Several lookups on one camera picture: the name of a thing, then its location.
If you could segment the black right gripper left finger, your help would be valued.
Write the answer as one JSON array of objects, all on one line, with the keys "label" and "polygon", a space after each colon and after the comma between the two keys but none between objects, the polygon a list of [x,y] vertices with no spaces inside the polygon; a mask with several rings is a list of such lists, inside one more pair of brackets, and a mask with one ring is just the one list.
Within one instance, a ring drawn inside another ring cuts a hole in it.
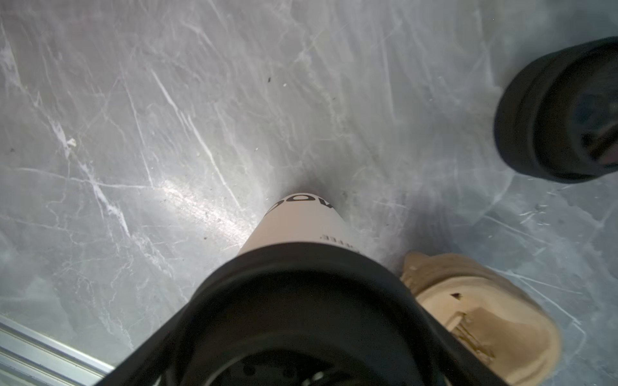
[{"label": "black right gripper left finger", "polygon": [[176,330],[184,311],[184,308],[178,311],[96,386],[153,385],[172,361]]}]

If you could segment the stack of black cup lids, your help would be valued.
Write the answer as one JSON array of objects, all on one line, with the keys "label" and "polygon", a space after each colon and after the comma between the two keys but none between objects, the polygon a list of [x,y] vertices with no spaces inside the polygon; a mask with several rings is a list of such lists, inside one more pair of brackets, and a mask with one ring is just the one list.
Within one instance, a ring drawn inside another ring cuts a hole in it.
[{"label": "stack of black cup lids", "polygon": [[552,52],[505,89],[494,140],[523,175],[583,183],[617,171],[617,38]]}]

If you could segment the stack of pulp cup carriers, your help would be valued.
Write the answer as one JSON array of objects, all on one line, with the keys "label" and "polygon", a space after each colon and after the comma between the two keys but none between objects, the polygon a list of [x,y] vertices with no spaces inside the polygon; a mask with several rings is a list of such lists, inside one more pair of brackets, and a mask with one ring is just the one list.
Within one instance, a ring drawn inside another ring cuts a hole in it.
[{"label": "stack of pulp cup carriers", "polygon": [[562,338],[553,319],[511,281],[455,253],[405,256],[402,282],[416,301],[509,385],[539,385]]}]

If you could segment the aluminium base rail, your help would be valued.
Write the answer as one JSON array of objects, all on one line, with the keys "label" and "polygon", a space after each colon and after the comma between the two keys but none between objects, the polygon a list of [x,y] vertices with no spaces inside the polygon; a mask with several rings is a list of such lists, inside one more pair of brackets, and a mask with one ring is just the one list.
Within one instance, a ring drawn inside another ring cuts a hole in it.
[{"label": "aluminium base rail", "polygon": [[2,385],[95,385],[114,368],[1,317]]}]

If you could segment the black plastic cup lid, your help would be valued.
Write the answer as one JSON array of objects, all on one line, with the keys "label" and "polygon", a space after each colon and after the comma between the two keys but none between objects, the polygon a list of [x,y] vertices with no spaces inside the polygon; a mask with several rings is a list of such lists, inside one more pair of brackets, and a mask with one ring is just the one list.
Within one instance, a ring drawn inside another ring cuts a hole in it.
[{"label": "black plastic cup lid", "polygon": [[404,285],[326,244],[257,249],[217,270],[188,307],[172,377],[214,382],[252,355],[305,355],[374,385],[441,385],[431,332]]}]

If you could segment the white paper cup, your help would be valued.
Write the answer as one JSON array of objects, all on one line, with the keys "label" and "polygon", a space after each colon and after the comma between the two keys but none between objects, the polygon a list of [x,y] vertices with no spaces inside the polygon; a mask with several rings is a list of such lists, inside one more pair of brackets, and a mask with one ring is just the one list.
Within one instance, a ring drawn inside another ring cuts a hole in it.
[{"label": "white paper cup", "polygon": [[362,253],[352,228],[324,198],[296,193],[277,201],[238,252],[294,242],[333,244]]}]

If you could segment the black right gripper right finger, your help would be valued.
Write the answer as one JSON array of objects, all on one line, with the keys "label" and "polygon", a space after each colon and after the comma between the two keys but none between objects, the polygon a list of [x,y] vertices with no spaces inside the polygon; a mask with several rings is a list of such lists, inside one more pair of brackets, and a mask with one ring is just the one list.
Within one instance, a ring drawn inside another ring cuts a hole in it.
[{"label": "black right gripper right finger", "polygon": [[439,369],[450,385],[508,385],[500,376],[476,358],[470,350],[466,349],[427,311],[424,312],[424,315],[434,336]]}]

